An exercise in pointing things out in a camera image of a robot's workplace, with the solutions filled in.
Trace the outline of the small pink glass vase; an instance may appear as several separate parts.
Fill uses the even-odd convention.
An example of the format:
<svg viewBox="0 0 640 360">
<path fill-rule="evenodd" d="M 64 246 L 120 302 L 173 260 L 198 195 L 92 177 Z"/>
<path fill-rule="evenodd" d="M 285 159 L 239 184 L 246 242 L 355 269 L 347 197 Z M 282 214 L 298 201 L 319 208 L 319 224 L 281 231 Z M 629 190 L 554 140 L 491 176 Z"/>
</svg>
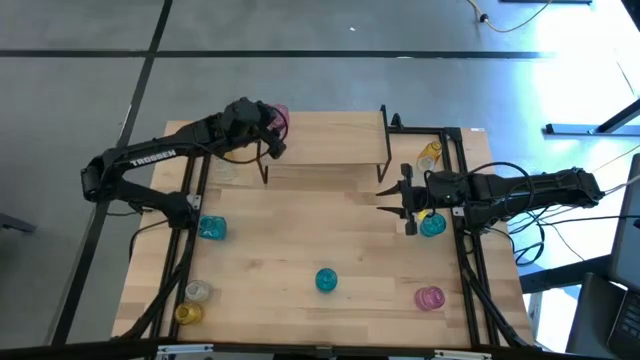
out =
<svg viewBox="0 0 640 360">
<path fill-rule="evenodd" d="M 282 126 L 284 124 L 288 124 L 289 123 L 288 107 L 282 104 L 273 104 L 273 106 L 276 109 L 271 110 L 271 113 L 273 115 L 273 120 L 271 122 L 270 127 L 272 129 L 276 129 L 276 127 Z"/>
</svg>

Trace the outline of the black desk leg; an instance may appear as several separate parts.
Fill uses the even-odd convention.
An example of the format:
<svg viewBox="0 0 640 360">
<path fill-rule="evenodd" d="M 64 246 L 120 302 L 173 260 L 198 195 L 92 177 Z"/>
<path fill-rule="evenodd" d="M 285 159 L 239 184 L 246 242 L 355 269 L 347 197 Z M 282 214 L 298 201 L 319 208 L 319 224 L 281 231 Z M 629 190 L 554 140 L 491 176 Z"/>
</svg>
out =
<svg viewBox="0 0 640 360">
<path fill-rule="evenodd" d="M 604 255 L 561 267 L 546 269 L 520 277 L 524 294 L 580 284 L 587 273 L 608 277 L 612 257 Z"/>
</svg>

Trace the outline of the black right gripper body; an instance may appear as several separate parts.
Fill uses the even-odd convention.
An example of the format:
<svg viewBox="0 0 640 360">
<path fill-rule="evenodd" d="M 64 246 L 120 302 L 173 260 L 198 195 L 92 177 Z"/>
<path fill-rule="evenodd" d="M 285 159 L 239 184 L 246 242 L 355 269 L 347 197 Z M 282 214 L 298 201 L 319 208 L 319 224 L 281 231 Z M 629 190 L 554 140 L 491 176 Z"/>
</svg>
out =
<svg viewBox="0 0 640 360">
<path fill-rule="evenodd" d="M 436 187 L 425 178 L 424 186 L 414 186 L 413 169 L 408 163 L 402 163 L 400 172 L 403 176 L 401 185 L 403 219 L 405 223 L 405 234 L 409 236 L 419 233 L 421 220 L 428 214 L 438 213 L 438 208 L 447 207 L 442 192 L 437 192 Z"/>
</svg>

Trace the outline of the grey monitor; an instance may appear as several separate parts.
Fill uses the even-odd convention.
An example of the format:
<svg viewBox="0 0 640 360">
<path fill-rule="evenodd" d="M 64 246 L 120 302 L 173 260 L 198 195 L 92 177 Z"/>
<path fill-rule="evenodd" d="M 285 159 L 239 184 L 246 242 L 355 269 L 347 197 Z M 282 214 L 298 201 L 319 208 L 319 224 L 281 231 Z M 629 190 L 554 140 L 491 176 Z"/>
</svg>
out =
<svg viewBox="0 0 640 360">
<path fill-rule="evenodd" d="M 633 156 L 629 179 L 637 177 L 624 193 L 611 251 L 609 277 L 640 291 L 640 153 Z"/>
</svg>

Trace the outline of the round yellow glass vase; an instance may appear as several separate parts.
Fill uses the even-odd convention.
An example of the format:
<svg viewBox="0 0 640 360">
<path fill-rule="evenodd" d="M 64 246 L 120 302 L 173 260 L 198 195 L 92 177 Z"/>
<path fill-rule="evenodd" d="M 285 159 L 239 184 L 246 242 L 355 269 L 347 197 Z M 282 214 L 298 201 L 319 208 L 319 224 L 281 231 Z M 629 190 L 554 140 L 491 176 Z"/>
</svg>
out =
<svg viewBox="0 0 640 360">
<path fill-rule="evenodd" d="M 203 310 L 198 303 L 184 302 L 179 304 L 174 311 L 174 320 L 180 325 L 196 324 L 202 318 Z"/>
</svg>

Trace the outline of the large pink ribbed glass vase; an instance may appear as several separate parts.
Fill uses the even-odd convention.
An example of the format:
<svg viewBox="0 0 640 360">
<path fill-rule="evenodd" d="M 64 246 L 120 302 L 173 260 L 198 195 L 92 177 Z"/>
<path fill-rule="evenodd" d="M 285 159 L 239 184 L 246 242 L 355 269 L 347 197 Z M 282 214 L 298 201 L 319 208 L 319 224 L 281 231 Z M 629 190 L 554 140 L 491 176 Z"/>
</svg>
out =
<svg viewBox="0 0 640 360">
<path fill-rule="evenodd" d="M 423 287 L 414 294 L 414 303 L 422 311 L 441 308 L 446 301 L 444 292 L 436 286 Z"/>
</svg>

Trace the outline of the square teal glass vase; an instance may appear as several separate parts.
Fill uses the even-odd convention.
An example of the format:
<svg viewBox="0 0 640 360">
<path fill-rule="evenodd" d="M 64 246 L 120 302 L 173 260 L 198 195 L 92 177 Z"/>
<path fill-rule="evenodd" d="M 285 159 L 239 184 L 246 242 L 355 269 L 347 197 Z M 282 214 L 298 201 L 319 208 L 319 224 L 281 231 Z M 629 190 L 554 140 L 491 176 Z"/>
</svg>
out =
<svg viewBox="0 0 640 360">
<path fill-rule="evenodd" d="M 202 216 L 199 221 L 198 236 L 208 240 L 225 240 L 227 223 L 224 217 Z"/>
</svg>

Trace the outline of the black desk foot bar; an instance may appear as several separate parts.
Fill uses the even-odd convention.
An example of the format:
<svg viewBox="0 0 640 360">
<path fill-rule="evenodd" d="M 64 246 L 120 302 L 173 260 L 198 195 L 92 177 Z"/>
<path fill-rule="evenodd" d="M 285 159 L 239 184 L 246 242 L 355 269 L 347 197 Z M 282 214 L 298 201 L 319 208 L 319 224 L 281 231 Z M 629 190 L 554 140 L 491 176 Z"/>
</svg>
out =
<svg viewBox="0 0 640 360">
<path fill-rule="evenodd" d="M 636 119 L 640 119 L 640 98 L 601 124 L 549 123 L 542 132 L 557 136 L 640 137 L 640 125 L 630 125 Z"/>
</svg>

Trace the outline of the wooden shelf with black legs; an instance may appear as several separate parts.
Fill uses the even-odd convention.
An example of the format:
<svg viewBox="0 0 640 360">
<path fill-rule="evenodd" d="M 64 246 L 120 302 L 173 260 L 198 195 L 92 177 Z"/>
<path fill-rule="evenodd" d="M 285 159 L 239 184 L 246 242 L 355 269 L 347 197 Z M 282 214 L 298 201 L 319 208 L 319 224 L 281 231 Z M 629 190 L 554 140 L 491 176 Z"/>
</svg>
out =
<svg viewBox="0 0 640 360">
<path fill-rule="evenodd" d="M 293 111 L 288 114 L 286 150 L 258 161 L 263 183 L 271 167 L 374 165 L 381 182 L 392 160 L 384 105 L 377 111 Z"/>
</svg>

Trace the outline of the black metal rig frame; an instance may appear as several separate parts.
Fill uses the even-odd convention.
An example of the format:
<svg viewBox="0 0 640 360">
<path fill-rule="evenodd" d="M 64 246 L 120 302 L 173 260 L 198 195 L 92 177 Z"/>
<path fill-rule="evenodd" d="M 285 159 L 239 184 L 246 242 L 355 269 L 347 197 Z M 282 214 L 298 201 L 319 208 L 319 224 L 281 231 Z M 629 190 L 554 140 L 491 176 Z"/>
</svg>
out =
<svg viewBox="0 0 640 360">
<path fill-rule="evenodd" d="M 479 299 L 466 296 L 452 229 L 426 238 L 405 234 L 396 215 L 398 196 L 377 196 L 439 141 L 441 167 L 486 167 L 486 133 L 478 129 L 405 127 L 389 130 L 392 160 L 379 182 L 374 165 L 282 166 L 262 178 L 255 164 L 235 166 L 232 184 L 210 178 L 215 162 L 197 161 L 207 179 L 201 202 L 206 215 L 224 217 L 225 240 L 196 239 L 189 280 L 211 286 L 203 318 L 176 330 L 181 340 L 217 344 L 466 348 L 487 341 Z M 333 269 L 337 287 L 322 293 L 316 273 Z M 422 311 L 415 292 L 436 286 L 444 305 Z"/>
</svg>

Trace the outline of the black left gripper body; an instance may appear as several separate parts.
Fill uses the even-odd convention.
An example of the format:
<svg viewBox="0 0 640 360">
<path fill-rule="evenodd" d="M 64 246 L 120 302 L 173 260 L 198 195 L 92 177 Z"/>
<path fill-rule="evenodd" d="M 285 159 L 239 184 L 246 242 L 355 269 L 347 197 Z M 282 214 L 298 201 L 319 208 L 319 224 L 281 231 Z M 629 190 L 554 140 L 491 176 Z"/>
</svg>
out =
<svg viewBox="0 0 640 360">
<path fill-rule="evenodd" d="M 264 142 L 267 150 L 256 158 L 269 155 L 272 159 L 279 159 L 286 150 L 286 138 L 280 139 L 278 131 L 270 127 L 272 120 L 271 111 L 261 107 L 259 101 L 243 97 L 229 104 L 222 113 L 226 152 L 254 142 Z"/>
</svg>

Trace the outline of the silver metal bracket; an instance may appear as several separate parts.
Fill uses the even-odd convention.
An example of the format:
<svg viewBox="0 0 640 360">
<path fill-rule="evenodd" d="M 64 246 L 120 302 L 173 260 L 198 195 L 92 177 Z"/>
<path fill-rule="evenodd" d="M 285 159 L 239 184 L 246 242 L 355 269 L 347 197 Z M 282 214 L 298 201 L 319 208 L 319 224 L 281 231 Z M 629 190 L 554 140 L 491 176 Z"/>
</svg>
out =
<svg viewBox="0 0 640 360">
<path fill-rule="evenodd" d="M 156 355 L 160 357 L 175 357 L 185 354 L 204 354 L 213 353 L 213 344 L 173 344 L 161 345 L 157 348 Z"/>
<path fill-rule="evenodd" d="M 436 349 L 433 360 L 493 360 L 493 358 L 490 353 Z"/>
</svg>

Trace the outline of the round teal glass vase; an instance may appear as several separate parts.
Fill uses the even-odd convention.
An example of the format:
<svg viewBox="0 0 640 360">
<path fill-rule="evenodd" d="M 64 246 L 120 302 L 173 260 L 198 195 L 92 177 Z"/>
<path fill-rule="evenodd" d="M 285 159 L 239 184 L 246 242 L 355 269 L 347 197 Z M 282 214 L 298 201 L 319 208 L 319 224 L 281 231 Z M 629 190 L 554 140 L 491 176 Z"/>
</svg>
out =
<svg viewBox="0 0 640 360">
<path fill-rule="evenodd" d="M 426 215 L 420 222 L 419 233 L 425 237 L 435 237 L 442 234 L 447 227 L 446 219 L 439 213 Z"/>
<path fill-rule="evenodd" d="M 332 292 L 338 284 L 337 273 L 331 268 L 320 269 L 315 276 L 315 285 L 322 293 Z"/>
</svg>

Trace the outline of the clear round glass vase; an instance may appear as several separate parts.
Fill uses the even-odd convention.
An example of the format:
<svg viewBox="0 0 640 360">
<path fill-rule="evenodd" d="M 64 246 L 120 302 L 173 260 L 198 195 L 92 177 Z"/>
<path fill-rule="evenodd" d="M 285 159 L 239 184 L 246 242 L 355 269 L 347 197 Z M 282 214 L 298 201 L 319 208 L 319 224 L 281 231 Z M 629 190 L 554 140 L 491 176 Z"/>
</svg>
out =
<svg viewBox="0 0 640 360">
<path fill-rule="evenodd" d="M 190 302 L 205 302 L 210 294 L 210 285 L 201 280 L 190 281 L 185 287 L 185 298 Z"/>
</svg>

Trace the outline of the clear ribbed glass vase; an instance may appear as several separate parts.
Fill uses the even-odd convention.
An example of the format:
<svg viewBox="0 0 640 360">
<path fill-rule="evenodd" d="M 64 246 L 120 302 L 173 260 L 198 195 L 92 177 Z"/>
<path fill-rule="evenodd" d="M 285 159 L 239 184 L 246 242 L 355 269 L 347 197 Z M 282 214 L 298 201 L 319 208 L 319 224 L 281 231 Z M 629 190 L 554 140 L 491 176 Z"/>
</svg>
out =
<svg viewBox="0 0 640 360">
<path fill-rule="evenodd" d="M 232 184 L 235 180 L 235 166 L 227 162 L 215 162 L 210 169 L 210 178 L 218 184 Z"/>
</svg>

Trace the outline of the tall yellow ribbed glass vase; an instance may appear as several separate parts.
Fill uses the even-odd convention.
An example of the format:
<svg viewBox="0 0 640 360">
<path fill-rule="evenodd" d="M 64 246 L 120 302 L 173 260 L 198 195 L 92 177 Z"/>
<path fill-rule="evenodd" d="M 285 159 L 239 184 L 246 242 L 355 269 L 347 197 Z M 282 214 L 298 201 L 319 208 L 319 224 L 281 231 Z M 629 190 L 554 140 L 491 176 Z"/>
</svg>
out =
<svg viewBox="0 0 640 360">
<path fill-rule="evenodd" d="M 420 160 L 422 159 L 430 159 L 431 161 L 437 162 L 442 154 L 442 144 L 439 141 L 432 141 L 427 144 L 424 149 L 418 155 Z"/>
</svg>

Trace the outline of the grey furniture foot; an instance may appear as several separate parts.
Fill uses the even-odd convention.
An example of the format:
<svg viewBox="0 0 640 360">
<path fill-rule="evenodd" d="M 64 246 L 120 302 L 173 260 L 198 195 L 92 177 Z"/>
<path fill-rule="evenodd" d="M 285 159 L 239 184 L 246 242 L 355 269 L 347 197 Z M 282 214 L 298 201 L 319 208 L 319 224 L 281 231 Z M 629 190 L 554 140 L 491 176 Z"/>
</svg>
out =
<svg viewBox="0 0 640 360">
<path fill-rule="evenodd" d="M 37 226 L 7 214 L 0 213 L 0 228 L 16 230 L 23 233 L 33 233 L 37 229 Z"/>
</svg>

